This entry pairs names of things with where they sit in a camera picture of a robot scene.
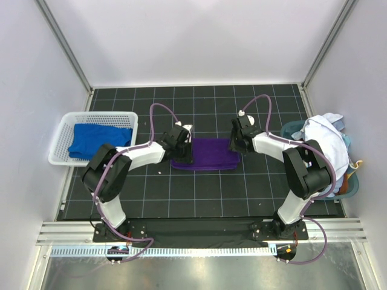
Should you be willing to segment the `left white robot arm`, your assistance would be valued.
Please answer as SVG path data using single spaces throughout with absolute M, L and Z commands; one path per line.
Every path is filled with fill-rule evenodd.
M 82 183 L 91 193 L 102 221 L 108 226 L 106 233 L 113 241 L 121 242 L 128 235 L 128 227 L 124 224 L 126 214 L 120 201 L 128 172 L 170 160 L 191 163 L 192 128 L 191 124 L 177 122 L 156 141 L 131 147 L 114 147 L 106 143 L 85 167 Z

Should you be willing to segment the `blue towel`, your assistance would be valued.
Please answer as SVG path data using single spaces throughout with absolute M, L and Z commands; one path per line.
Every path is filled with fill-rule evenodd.
M 99 148 L 108 143 L 114 147 L 129 146 L 131 128 L 118 128 L 98 124 L 75 124 L 72 145 L 68 148 L 70 158 L 91 160 Z

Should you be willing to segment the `purple towel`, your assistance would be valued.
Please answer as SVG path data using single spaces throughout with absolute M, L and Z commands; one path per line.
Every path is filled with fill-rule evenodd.
M 226 138 L 193 138 L 192 162 L 178 163 L 171 161 L 171 166 L 187 171 L 216 171 L 236 169 L 240 157 L 238 152 L 229 149 L 229 139 Z

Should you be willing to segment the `white cloth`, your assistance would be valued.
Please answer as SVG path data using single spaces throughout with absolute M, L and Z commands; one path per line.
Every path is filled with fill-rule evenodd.
M 343 115 L 326 113 L 308 118 L 302 128 L 301 138 L 304 141 L 316 140 L 325 157 L 332 164 L 336 173 L 336 186 L 328 197 L 339 192 L 343 184 L 350 159 L 348 156 L 349 141 L 341 130 L 344 129 Z

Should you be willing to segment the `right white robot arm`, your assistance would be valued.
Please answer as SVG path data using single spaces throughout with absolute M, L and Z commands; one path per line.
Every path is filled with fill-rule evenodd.
M 319 193 L 334 187 L 335 171 L 317 141 L 281 138 L 258 129 L 253 121 L 248 115 L 232 119 L 229 149 L 268 155 L 284 163 L 290 191 L 273 215 L 271 230 L 277 239 L 289 239 Z

